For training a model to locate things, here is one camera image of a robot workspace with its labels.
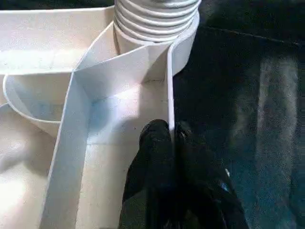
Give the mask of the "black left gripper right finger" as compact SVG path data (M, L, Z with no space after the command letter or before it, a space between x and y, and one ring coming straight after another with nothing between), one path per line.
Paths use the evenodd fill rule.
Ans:
M244 209L223 162L205 139L180 122L175 150L184 204L201 229L246 229Z

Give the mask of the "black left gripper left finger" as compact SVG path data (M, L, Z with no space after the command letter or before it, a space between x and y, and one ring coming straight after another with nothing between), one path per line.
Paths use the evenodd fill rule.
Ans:
M175 155L166 121L150 121L141 131L139 150L129 166L122 197L120 229L173 229Z

